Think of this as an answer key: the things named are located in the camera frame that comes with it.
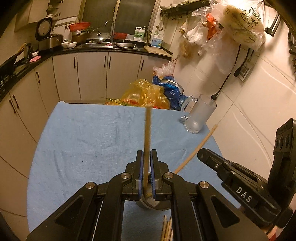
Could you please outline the person's right hand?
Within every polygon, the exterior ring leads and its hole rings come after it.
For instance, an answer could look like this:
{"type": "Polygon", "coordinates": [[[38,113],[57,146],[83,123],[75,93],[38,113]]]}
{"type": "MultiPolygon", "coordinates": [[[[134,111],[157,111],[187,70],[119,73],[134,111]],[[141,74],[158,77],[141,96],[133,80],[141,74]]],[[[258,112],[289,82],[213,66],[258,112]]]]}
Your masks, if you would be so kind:
{"type": "Polygon", "coordinates": [[[275,241],[276,240],[276,231],[277,227],[275,226],[267,235],[269,241],[275,241]]]}

